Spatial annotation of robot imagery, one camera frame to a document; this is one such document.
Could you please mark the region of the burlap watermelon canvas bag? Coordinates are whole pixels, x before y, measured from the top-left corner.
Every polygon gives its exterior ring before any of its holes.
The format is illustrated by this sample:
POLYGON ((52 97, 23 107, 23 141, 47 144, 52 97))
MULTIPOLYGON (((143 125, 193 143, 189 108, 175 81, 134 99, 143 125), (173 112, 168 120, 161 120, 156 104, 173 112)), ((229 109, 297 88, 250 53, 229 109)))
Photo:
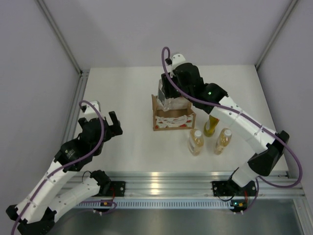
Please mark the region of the burlap watermelon canvas bag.
POLYGON ((188 130, 195 127, 196 113, 189 101, 182 109, 165 112, 158 104, 157 96, 152 95, 152 110, 154 131, 188 130))

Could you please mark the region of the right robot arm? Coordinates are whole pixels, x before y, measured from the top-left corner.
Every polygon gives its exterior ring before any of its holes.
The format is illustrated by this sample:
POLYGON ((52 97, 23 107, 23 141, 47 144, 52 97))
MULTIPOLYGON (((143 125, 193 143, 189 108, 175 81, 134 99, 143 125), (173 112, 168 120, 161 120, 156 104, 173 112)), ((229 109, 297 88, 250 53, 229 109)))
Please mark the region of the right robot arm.
POLYGON ((227 182, 232 194, 240 194, 246 185, 257 177, 269 176, 284 150, 289 134, 268 129, 258 123, 238 106, 222 87, 205 83, 197 66, 192 63, 171 63, 171 71, 163 64, 163 90, 173 98, 181 94, 192 104, 219 119, 242 137, 254 151, 254 155, 237 170, 227 182))

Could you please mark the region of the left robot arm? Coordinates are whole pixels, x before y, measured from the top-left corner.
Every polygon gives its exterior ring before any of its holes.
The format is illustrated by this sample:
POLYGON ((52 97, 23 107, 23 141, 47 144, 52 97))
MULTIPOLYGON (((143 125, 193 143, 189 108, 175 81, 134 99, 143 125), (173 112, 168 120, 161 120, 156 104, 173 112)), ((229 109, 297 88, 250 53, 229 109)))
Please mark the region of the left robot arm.
POLYGON ((8 217, 15 221, 14 229, 22 235, 45 235, 77 204, 92 196, 110 194, 111 180, 102 170, 91 172, 79 185, 63 194, 59 193, 94 156, 100 155, 105 142, 122 135, 115 112, 109 112, 109 116, 111 125, 106 118, 83 117, 78 120, 81 133, 60 147, 49 169, 32 192, 22 202, 6 209, 8 217))

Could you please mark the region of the amber bottle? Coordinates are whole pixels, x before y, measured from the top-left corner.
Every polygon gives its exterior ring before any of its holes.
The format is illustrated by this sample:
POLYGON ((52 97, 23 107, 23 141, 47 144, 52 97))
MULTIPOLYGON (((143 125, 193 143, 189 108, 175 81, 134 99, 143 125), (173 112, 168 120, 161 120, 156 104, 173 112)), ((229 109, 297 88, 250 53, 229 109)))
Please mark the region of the amber bottle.
POLYGON ((216 144, 214 146, 214 153, 216 155, 220 155, 223 150, 229 145, 232 138, 232 131, 228 128, 224 128, 216 141, 216 144))
POLYGON ((189 133, 188 149, 192 155, 197 156, 200 154, 204 145, 203 134, 198 129, 192 129, 189 133))

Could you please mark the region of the yellow bottle with red cap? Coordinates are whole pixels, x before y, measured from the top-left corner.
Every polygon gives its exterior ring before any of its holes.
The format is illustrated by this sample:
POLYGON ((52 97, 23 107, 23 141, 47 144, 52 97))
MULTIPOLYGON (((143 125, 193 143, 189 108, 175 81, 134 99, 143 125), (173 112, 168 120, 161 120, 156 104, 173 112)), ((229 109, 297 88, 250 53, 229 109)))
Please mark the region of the yellow bottle with red cap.
POLYGON ((218 123, 219 123, 219 119, 210 115, 208 121, 204 125, 204 130, 203 130, 204 135, 207 137, 213 136, 215 133, 215 128, 218 123))

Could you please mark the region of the clear bottle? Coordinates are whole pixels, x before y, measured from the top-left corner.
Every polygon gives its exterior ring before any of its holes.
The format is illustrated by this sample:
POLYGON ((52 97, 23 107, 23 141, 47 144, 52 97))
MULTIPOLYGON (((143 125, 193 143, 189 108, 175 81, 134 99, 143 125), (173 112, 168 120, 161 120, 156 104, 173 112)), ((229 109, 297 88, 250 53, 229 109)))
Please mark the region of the clear bottle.
POLYGON ((164 112, 170 111, 174 109, 174 99, 166 98, 165 93, 162 91, 163 83, 160 79, 158 82, 158 90, 157 90, 157 102, 158 105, 164 112))

